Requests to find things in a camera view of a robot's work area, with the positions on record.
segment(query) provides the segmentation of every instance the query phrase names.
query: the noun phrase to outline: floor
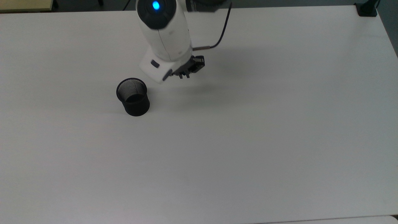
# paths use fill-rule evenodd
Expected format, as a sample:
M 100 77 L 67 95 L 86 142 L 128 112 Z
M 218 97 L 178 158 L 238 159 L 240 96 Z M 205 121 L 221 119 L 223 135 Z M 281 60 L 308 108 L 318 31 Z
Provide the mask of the floor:
M 121 11 L 128 0 L 57 0 L 59 7 L 54 12 Z M 288 7 L 288 6 L 340 6 L 363 3 L 366 0 L 233 0 L 234 8 Z M 126 10 L 135 10 L 136 0 L 131 0 Z M 381 0 L 378 12 L 398 55 L 398 1 Z

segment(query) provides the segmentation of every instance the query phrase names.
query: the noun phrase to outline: white table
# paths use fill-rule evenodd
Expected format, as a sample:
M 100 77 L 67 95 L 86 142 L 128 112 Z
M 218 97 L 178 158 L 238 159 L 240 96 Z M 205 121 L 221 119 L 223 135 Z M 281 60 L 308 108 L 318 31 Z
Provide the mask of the white table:
M 226 10 L 189 14 L 193 45 Z M 0 15 L 0 222 L 244 224 L 398 213 L 398 59 L 354 6 L 234 9 L 158 85 L 134 12 Z M 124 112 L 125 78 L 150 111 Z

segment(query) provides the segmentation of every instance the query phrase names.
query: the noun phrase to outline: mesh pen holder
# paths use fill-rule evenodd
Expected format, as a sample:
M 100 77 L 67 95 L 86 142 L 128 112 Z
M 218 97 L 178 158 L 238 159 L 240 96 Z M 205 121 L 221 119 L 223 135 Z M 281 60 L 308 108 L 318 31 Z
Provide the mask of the mesh pen holder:
M 149 99 L 145 83 L 136 78 L 123 80 L 116 89 L 117 98 L 131 116 L 144 115 L 149 110 Z

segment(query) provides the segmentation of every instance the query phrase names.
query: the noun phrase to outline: cable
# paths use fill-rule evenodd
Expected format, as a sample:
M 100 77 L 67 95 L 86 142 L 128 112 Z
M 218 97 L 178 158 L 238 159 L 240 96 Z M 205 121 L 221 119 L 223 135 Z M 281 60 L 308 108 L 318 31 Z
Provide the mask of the cable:
M 127 8 L 127 6 L 129 5 L 130 1 L 131 1 L 131 0 L 129 0 L 129 1 L 127 2 L 126 6 L 124 7 L 124 9 L 123 9 L 122 11 L 124 11 L 124 10 Z
M 216 44 L 214 44 L 213 46 L 194 47 L 194 48 L 192 49 L 193 51 L 212 49 L 212 48 L 217 47 L 217 46 L 220 44 L 220 42 L 221 42 L 221 40 L 222 40 L 222 38 L 223 38 L 223 36 L 224 36 L 224 32 L 225 32 L 227 23 L 228 23 L 228 18 L 229 18 L 229 14 L 230 14 L 230 12 L 231 12 L 231 8 L 232 8 L 232 2 L 231 2 L 231 4 L 229 5 L 229 8 L 228 8 L 228 14 L 226 15 L 224 28 L 223 28 L 223 30 L 222 30 L 222 33 L 221 33 L 221 36 L 220 36 L 219 41 L 218 41 Z

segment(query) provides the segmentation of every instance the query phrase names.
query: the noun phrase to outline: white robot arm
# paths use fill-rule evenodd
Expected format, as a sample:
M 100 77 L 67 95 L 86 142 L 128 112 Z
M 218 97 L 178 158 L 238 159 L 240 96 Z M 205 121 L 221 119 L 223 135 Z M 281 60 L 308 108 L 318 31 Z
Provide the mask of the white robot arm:
M 137 14 L 149 48 L 139 67 L 162 83 L 169 76 L 189 78 L 205 66 L 203 56 L 192 56 L 193 48 L 184 10 L 214 12 L 228 0 L 138 0 Z

